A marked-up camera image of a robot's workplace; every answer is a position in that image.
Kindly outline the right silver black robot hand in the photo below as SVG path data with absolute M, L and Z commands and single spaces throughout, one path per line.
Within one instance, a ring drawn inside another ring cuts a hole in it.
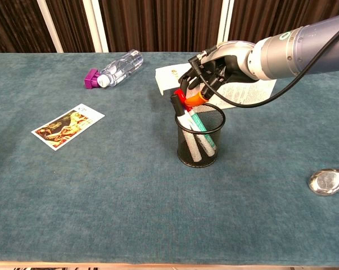
M 188 107 L 202 105 L 217 95 L 223 101 L 237 107 L 244 107 L 219 93 L 219 88 L 227 83 L 255 83 L 259 79 L 248 68 L 248 56 L 254 44 L 244 41 L 219 43 L 198 53 L 188 60 L 191 68 L 179 79 L 183 91 L 204 84 L 194 96 L 187 98 Z

